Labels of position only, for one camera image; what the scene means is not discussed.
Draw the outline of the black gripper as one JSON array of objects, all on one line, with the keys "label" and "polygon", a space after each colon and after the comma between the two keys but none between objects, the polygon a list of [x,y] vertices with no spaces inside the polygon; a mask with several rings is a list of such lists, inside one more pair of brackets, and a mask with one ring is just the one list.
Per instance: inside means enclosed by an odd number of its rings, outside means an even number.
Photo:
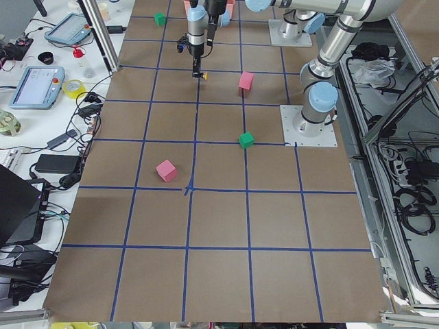
[{"label": "black gripper", "polygon": [[[213,46],[216,29],[217,18],[215,16],[209,16],[206,37],[208,46]],[[200,63],[202,56],[204,55],[204,34],[193,35],[190,33],[186,33],[180,39],[178,39],[176,43],[178,53],[182,53],[184,49],[187,49],[189,53],[193,56],[192,77],[200,78]]]},{"label": "black gripper", "polygon": [[217,17],[225,13],[227,0],[206,0],[204,7],[209,16]]}]

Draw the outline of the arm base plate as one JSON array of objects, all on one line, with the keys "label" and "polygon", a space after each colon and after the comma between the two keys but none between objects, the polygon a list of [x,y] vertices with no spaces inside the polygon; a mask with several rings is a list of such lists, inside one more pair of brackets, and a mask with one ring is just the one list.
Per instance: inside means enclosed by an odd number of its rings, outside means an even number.
[{"label": "arm base plate", "polygon": [[284,20],[268,21],[270,43],[278,47],[312,47],[310,34],[303,31],[305,23],[287,23]]},{"label": "arm base plate", "polygon": [[323,123],[302,117],[302,106],[280,105],[284,144],[289,147],[337,147],[330,116]]}]

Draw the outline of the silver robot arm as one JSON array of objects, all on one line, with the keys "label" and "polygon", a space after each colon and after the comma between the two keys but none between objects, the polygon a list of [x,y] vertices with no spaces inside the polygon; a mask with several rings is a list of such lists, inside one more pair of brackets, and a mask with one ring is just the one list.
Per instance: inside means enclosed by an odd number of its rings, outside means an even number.
[{"label": "silver robot arm", "polygon": [[246,1],[247,8],[262,12],[270,6],[292,11],[293,22],[299,14],[335,14],[338,16],[318,57],[308,62],[300,72],[304,86],[305,104],[294,117],[295,130],[306,137],[317,137],[324,122],[337,103],[338,92],[328,82],[343,53],[351,44],[363,23],[388,18],[402,4],[401,1]]},{"label": "silver robot arm", "polygon": [[[225,27],[231,20],[227,10],[227,1],[190,1],[187,9],[188,32],[177,41],[177,51],[185,49],[193,57],[192,76],[206,79],[207,73],[201,71],[202,59],[207,57],[204,47],[213,48],[215,33],[218,28]],[[270,19],[270,42],[274,46],[310,47],[311,35],[316,33],[325,21],[321,12],[285,9],[281,20]]]}]

